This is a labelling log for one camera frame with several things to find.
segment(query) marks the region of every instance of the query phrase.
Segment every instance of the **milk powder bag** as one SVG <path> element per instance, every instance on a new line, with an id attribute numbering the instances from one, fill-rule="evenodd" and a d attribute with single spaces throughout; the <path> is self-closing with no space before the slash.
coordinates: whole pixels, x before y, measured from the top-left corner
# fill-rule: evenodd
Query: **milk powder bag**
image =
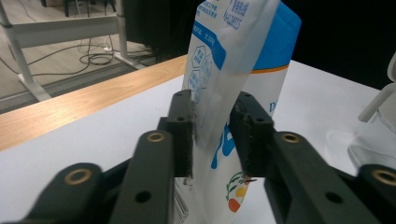
<path id="1" fill-rule="evenodd" d="M 194 109 L 192 177 L 177 178 L 175 223 L 231 223 L 248 189 L 227 119 L 262 50 L 278 0 L 198 6 L 183 80 Z"/>
<path id="2" fill-rule="evenodd" d="M 274 115 L 301 23 L 292 10 L 279 3 L 262 52 L 243 88 L 270 116 Z"/>

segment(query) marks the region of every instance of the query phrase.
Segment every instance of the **chair leg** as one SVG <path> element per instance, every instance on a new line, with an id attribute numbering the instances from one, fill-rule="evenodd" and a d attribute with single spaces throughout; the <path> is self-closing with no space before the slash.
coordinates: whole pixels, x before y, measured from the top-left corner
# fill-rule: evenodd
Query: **chair leg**
<path id="1" fill-rule="evenodd" d="M 110 4 L 111 4 L 111 6 L 113 7 L 113 11 L 117 11 L 116 10 L 116 7 L 114 6 L 114 0 L 109 0 L 109 2 L 110 2 Z"/>
<path id="2" fill-rule="evenodd" d="M 64 0 L 64 15 L 69 17 L 69 1 Z"/>

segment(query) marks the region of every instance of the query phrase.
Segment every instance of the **floor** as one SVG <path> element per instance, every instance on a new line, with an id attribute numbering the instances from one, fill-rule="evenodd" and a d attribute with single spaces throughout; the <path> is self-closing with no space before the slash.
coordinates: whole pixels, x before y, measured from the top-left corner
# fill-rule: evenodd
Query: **floor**
<path id="1" fill-rule="evenodd" d="M 90 17 L 116 14 L 111 6 L 105 8 L 100 2 L 86 6 L 82 1 L 78 7 L 72 2 L 69 4 L 70 17 L 68 18 L 64 15 L 62 4 L 42 7 L 40 0 L 1 0 L 1 2 L 12 24 L 88 18 L 88 11 L 90 11 Z M 47 0 L 48 4 L 56 2 L 62 3 L 62 0 Z M 22 51 L 37 83 L 42 85 L 52 97 L 55 97 L 134 71 L 132 67 L 113 58 L 111 51 L 105 51 L 104 48 L 118 50 L 118 35 L 70 41 Z M 88 54 L 88 51 L 90 55 L 104 53 L 107 55 L 99 55 L 96 59 L 91 59 L 90 64 L 87 65 L 87 58 L 84 56 Z M 149 49 L 143 45 L 128 42 L 128 52 L 130 57 L 140 60 L 142 64 L 155 63 Z M 0 59 L 0 114 L 36 103 L 35 97 L 17 78 L 19 68 L 13 59 L 3 28 L 0 28 Z"/>

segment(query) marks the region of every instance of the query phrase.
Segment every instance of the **wooden table edge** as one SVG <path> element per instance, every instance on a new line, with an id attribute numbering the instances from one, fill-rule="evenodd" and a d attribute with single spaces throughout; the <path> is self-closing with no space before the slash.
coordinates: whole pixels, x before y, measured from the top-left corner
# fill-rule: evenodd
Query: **wooden table edge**
<path id="1" fill-rule="evenodd" d="M 82 119 L 184 74 L 187 56 L 0 115 L 0 151 Z"/>

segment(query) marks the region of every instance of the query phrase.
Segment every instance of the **cable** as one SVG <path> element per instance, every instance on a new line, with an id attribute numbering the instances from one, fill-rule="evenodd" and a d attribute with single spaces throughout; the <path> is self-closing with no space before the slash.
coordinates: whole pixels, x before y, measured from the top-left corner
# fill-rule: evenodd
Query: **cable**
<path id="1" fill-rule="evenodd" d="M 25 13 L 26 13 L 26 16 L 29 17 L 30 19 L 32 19 L 33 21 L 37 21 L 37 20 L 33 19 L 33 17 L 31 17 L 31 16 L 29 15 L 29 12 L 27 11 L 27 9 L 26 9 L 25 5 L 23 4 L 23 2 L 22 2 L 21 0 L 19 0 L 19 2 L 20 2 L 20 4 L 22 5 L 22 7 L 23 7 L 23 9 L 24 9 L 24 11 L 25 11 Z"/>
<path id="2" fill-rule="evenodd" d="M 64 48 L 64 49 L 59 49 L 59 50 L 56 50 L 56 51 L 54 51 L 54 52 L 52 52 L 52 53 L 50 53 L 50 54 L 48 54 L 48 55 L 46 55 L 46 56 L 43 56 L 43 57 L 41 57 L 41 58 L 39 58 L 39 59 L 36 59 L 35 61 L 32 61 L 32 62 L 28 63 L 28 65 L 31 65 L 31 64 L 33 64 L 33 63 L 37 63 L 37 62 L 39 62 L 39 61 L 41 61 L 41 60 L 43 60 L 43 59 L 48 58 L 48 57 L 51 56 L 51 55 L 54 55 L 54 54 L 59 53 L 59 52 L 62 52 L 62 51 L 64 51 L 64 50 L 73 49 L 73 48 L 79 48 L 79 47 L 81 47 L 81 46 L 89 46 L 89 45 L 75 45 L 75 46 L 72 46 L 72 47 L 68 47 L 68 48 Z"/>
<path id="3" fill-rule="evenodd" d="M 91 44 L 91 47 L 95 47 L 94 49 L 91 49 L 91 50 L 96 50 L 97 48 L 101 48 L 102 46 L 101 45 L 98 45 L 96 42 L 95 42 L 95 40 L 94 39 L 91 39 L 91 38 L 89 38 L 92 42 L 93 42 L 93 44 Z M 80 53 L 87 53 L 87 50 L 84 50 L 82 47 L 83 46 L 88 46 L 88 45 L 84 45 L 83 43 L 82 43 L 82 41 L 83 41 L 83 39 L 81 39 L 80 41 L 79 41 L 79 46 L 78 46 L 78 52 L 80 52 Z"/>
<path id="4" fill-rule="evenodd" d="M 106 12 L 106 3 L 104 3 L 104 8 L 105 8 L 105 16 L 107 16 L 107 12 Z"/>
<path id="5" fill-rule="evenodd" d="M 19 74 L 19 72 L 16 72 L 14 69 L 12 69 L 1 57 L 0 57 L 0 61 L 1 61 L 9 70 L 11 70 L 13 73 Z"/>
<path id="6" fill-rule="evenodd" d="M 90 1 L 86 1 L 86 6 L 87 6 L 87 15 L 88 15 L 88 18 L 90 18 L 91 17 L 91 11 L 90 11 L 90 6 L 89 6 L 89 2 Z"/>
<path id="7" fill-rule="evenodd" d="M 12 52 L 11 45 L 9 45 L 9 42 L 7 42 L 7 45 L 8 45 L 9 52 L 11 52 L 12 58 L 14 59 L 14 61 L 17 61 L 17 59 L 15 58 L 14 52 Z"/>
<path id="8" fill-rule="evenodd" d="M 88 57 L 90 56 L 90 49 L 88 49 L 88 54 L 84 55 L 84 56 L 88 56 Z M 70 76 L 70 75 L 75 75 L 77 73 L 80 73 L 80 72 L 84 71 L 89 66 L 90 66 L 90 60 L 87 61 L 87 65 L 84 68 L 78 70 L 77 72 L 73 72 L 73 73 L 54 73 L 54 74 L 52 74 L 52 73 L 41 73 L 41 74 L 34 74 L 32 76 L 33 77 L 40 77 L 40 76 Z"/>
<path id="9" fill-rule="evenodd" d="M 110 46 L 113 49 L 113 41 L 111 40 L 111 37 L 110 37 Z M 83 62 L 82 61 L 83 58 L 87 58 L 87 62 Z M 97 59 L 107 59 L 107 61 L 103 62 L 103 63 L 96 63 L 94 60 L 97 60 Z M 95 53 L 95 54 L 91 54 L 91 55 L 89 55 L 89 54 L 84 55 L 79 60 L 81 63 L 92 63 L 95 65 L 106 65 L 106 64 L 111 63 L 111 61 L 113 61 L 113 59 L 114 59 L 114 50 L 112 50 L 111 53 Z"/>

